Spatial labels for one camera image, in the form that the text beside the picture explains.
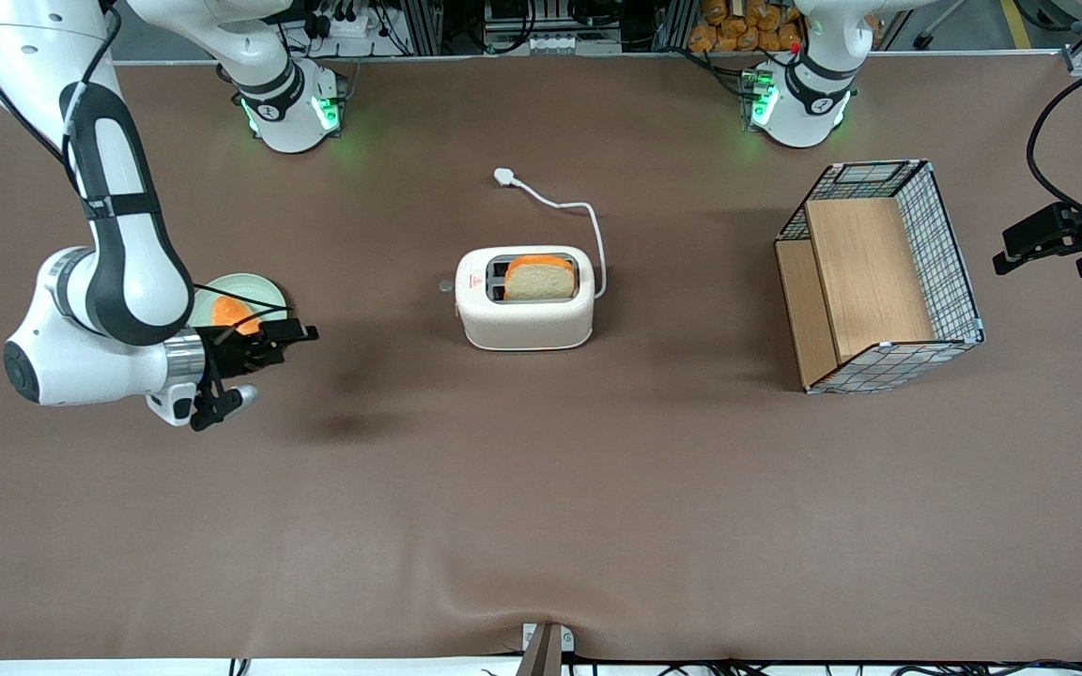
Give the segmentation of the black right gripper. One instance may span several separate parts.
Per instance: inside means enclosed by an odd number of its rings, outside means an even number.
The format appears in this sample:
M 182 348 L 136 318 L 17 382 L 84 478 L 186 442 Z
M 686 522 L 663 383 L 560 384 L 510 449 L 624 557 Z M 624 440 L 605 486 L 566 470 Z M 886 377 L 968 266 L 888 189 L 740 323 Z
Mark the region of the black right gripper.
M 317 326 L 302 324 L 298 319 L 263 321 L 263 329 L 258 324 L 258 330 L 249 333 L 206 326 L 204 377 L 224 380 L 258 373 L 270 364 L 282 364 L 290 346 L 317 339 Z

